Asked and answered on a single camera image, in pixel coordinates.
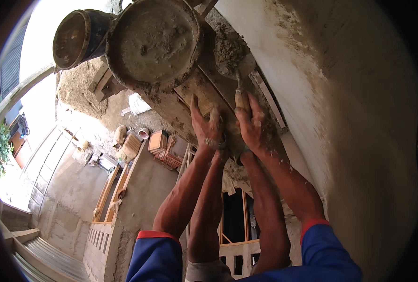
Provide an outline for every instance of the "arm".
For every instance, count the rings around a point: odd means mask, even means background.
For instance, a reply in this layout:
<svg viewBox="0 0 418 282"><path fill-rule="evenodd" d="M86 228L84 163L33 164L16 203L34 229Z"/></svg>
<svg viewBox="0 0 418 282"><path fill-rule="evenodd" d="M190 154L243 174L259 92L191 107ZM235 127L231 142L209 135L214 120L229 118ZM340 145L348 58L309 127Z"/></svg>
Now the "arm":
<svg viewBox="0 0 418 282"><path fill-rule="evenodd" d="M192 217L210 162L221 139L218 108L212 109L209 121L205 121L201 115L195 95L190 108L198 150L190 166L160 206L153 224L153 231L166 232L176 238L181 236Z"/></svg>
<svg viewBox="0 0 418 282"><path fill-rule="evenodd" d="M303 226L314 219L325 219L322 202L312 184L284 162L273 148L267 147L262 126L265 114L257 99L251 94L248 97L253 113L251 119L243 109L235 109L245 144L268 169L282 197Z"/></svg>

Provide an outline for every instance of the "blue sleeve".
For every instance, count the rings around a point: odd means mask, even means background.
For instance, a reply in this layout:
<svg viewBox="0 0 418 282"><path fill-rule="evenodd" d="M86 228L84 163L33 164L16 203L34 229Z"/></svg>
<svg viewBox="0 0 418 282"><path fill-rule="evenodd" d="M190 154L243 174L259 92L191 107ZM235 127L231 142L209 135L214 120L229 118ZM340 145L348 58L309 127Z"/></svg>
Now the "blue sleeve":
<svg viewBox="0 0 418 282"><path fill-rule="evenodd" d="M182 250L170 237L137 238L126 282L182 282Z"/></svg>
<svg viewBox="0 0 418 282"><path fill-rule="evenodd" d="M331 268L346 274L350 281L360 281L360 268L350 258L341 242L326 224L313 225L302 240L303 265Z"/></svg>

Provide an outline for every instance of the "wooden trowel handle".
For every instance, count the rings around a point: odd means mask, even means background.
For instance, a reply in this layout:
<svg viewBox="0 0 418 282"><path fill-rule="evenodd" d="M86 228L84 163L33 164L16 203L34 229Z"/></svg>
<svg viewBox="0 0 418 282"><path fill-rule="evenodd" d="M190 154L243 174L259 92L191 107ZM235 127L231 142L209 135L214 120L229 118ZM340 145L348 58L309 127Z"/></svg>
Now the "wooden trowel handle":
<svg viewBox="0 0 418 282"><path fill-rule="evenodd" d="M234 98L236 100L236 107L244 109L248 116L251 118L250 100L248 99L246 92L242 91L240 88L237 88Z"/></svg>

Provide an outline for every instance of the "hand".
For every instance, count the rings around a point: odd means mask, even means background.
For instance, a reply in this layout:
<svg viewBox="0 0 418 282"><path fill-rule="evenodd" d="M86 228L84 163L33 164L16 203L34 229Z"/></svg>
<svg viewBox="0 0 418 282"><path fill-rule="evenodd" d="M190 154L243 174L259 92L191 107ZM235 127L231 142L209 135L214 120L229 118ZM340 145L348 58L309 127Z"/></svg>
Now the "hand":
<svg viewBox="0 0 418 282"><path fill-rule="evenodd" d="M265 114L256 97L248 93L248 99L253 117L250 119L246 111L240 107L235 108L234 113L239 122L243 141L257 155L259 150L266 148L263 136Z"/></svg>
<svg viewBox="0 0 418 282"><path fill-rule="evenodd" d="M209 121L206 121L198 107L198 97L193 94L190 113L192 115L192 127L198 139L198 151L207 151L213 154L222 138L218 106L212 108Z"/></svg>

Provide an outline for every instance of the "white wall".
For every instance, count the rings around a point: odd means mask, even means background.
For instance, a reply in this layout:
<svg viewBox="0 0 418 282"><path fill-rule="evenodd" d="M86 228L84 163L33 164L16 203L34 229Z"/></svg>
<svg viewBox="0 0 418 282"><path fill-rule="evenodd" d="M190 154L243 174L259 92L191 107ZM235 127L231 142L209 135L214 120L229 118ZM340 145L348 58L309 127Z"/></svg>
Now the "white wall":
<svg viewBox="0 0 418 282"><path fill-rule="evenodd" d="M382 280L418 215L418 78L371 1L220 0L244 36L325 198L333 229Z"/></svg>

